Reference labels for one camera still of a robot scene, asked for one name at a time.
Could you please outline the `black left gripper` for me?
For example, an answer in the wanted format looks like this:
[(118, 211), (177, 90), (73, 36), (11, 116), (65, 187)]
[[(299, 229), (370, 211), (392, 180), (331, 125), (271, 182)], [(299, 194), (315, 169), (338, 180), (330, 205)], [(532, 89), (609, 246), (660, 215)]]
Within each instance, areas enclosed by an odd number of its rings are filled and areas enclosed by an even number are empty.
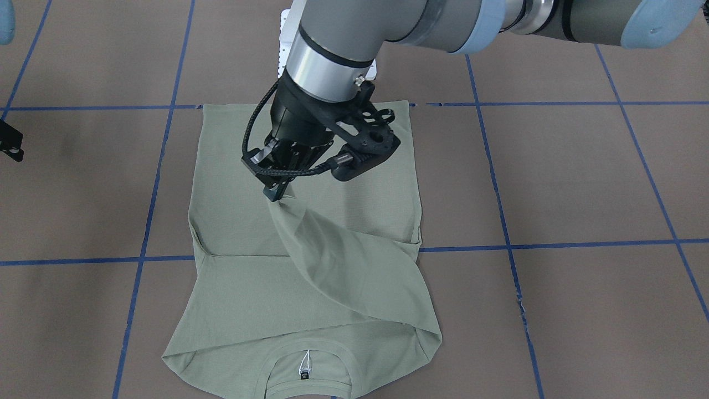
[(290, 78), (280, 78), (271, 105), (271, 131), (266, 147), (256, 156), (256, 164), (265, 169), (271, 182), (263, 193), (271, 202), (286, 194), (296, 170), (308, 170), (332, 145), (334, 133), (322, 125), (296, 98), (299, 89)]

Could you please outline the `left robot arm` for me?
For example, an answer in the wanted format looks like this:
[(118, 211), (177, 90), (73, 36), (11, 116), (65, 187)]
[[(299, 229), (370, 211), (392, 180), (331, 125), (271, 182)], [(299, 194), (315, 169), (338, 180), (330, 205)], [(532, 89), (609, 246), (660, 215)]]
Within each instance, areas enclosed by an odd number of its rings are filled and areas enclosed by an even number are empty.
[(280, 77), (246, 126), (243, 162), (270, 201), (297, 177), (351, 180), (400, 144), (393, 110), (371, 102), (383, 43), (473, 54), (499, 33), (654, 49), (688, 28), (701, 1), (296, 1)]

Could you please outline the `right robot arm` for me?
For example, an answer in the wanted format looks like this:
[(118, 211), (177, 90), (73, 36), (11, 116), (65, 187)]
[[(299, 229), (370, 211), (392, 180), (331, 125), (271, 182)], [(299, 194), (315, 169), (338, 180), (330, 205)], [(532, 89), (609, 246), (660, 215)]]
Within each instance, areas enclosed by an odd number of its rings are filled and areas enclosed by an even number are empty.
[[(13, 41), (16, 27), (16, 15), (12, 1), (1, 1), (1, 45)], [(1, 152), (16, 162), (22, 162), (24, 151), (21, 148), (23, 134), (13, 126), (1, 121)]]

